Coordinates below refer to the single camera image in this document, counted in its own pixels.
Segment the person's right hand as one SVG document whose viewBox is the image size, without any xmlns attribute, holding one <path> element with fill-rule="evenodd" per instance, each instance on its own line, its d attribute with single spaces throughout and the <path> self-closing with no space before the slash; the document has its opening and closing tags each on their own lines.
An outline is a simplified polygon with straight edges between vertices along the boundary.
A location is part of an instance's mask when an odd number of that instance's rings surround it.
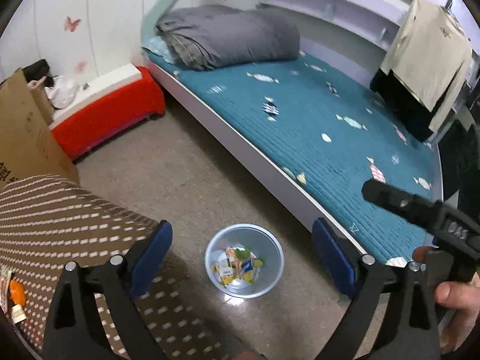
<svg viewBox="0 0 480 360">
<path fill-rule="evenodd" d="M 479 321 L 479 274 L 469 283 L 446 281 L 434 291 L 439 306 L 455 311 L 440 336 L 442 354 L 452 353 L 467 340 Z"/>
</svg>

